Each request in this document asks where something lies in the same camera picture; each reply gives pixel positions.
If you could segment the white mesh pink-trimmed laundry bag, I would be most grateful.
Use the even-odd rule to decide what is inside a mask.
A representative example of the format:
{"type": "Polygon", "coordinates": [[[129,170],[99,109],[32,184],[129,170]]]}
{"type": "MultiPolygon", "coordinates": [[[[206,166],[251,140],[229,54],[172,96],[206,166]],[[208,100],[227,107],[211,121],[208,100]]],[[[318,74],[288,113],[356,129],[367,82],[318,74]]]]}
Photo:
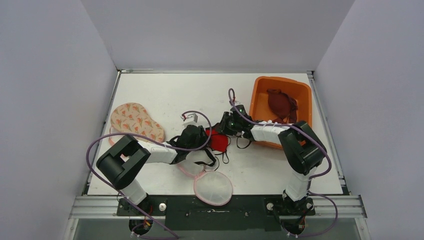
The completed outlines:
{"type": "Polygon", "coordinates": [[[177,167],[193,178],[194,194],[202,202],[216,207],[230,202],[233,185],[226,175],[218,171],[220,162],[208,149],[190,152],[177,167]]]}

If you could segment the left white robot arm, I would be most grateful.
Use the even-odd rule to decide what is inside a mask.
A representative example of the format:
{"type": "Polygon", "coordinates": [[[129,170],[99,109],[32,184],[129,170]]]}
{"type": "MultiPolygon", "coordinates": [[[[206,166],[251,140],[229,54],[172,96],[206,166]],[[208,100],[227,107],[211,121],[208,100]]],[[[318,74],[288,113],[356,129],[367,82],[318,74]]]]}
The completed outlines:
{"type": "Polygon", "coordinates": [[[139,142],[134,133],[125,134],[99,157],[96,167],[115,190],[130,200],[131,211],[141,216],[149,210],[149,195],[136,180],[142,167],[149,163],[176,165],[190,152],[205,149],[209,141],[206,130],[192,124],[179,136],[161,144],[139,142]]]}

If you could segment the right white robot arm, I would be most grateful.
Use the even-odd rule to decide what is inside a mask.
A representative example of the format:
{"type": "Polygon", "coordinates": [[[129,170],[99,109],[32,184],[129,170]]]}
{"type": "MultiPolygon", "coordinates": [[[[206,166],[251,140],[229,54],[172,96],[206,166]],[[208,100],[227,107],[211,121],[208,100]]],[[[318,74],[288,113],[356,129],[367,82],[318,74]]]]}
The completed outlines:
{"type": "Polygon", "coordinates": [[[282,207],[290,215],[302,209],[302,200],[309,194],[311,180],[323,159],[328,157],[326,148],[307,122],[254,121],[240,104],[223,113],[216,130],[220,134],[241,137],[250,142],[281,145],[292,169],[282,194],[282,207]]]}

